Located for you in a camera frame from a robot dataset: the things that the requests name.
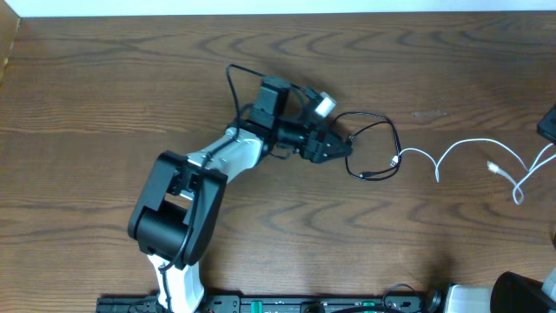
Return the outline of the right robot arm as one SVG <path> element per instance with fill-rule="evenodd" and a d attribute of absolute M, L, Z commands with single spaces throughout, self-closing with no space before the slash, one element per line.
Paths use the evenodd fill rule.
<path fill-rule="evenodd" d="M 520 205 L 525 199 L 521 185 L 543 165 L 555 159 L 555 154 L 540 161 L 545 151 L 555 147 L 555 105 L 541 118 L 536 126 L 537 133 L 550 143 L 535 157 L 527 168 L 526 175 L 516 182 L 495 163 L 488 162 L 492 173 L 503 176 L 512 185 L 513 201 Z M 425 312 L 532 312 L 555 313 L 555 267 L 544 282 L 525 277 L 511 271 L 501 274 L 492 287 L 471 287 L 454 284 L 446 294 L 439 291 L 427 299 Z"/>

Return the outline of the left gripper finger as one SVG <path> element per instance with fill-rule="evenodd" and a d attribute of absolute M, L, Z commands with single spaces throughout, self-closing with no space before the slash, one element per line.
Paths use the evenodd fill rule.
<path fill-rule="evenodd" d="M 327 161 L 334 160 L 334 159 L 337 159 L 337 158 L 348 157 L 348 156 L 351 155 L 351 153 L 352 153 L 352 148 L 351 147 L 344 147 L 344 148 L 335 149 L 335 150 L 325 150 L 323 152 L 320 152 L 316 156 L 316 162 L 317 163 L 325 163 Z"/>
<path fill-rule="evenodd" d="M 350 143 L 344 141 L 338 134 L 332 130 L 328 131 L 325 139 L 326 152 L 352 152 Z"/>

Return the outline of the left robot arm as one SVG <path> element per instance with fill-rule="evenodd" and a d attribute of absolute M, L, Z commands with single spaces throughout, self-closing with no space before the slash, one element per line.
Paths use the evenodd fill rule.
<path fill-rule="evenodd" d="M 238 110 L 224 135 L 197 152 L 165 151 L 156 159 L 131 214 L 129 236 L 155 268 L 159 312 L 194 312 L 204 298 L 199 261 L 209 245 L 227 185 L 273 148 L 291 149 L 312 163 L 348 156 L 352 149 L 326 119 L 336 102 L 303 90 L 295 117 L 284 114 L 293 84 L 264 77 L 254 103 Z"/>

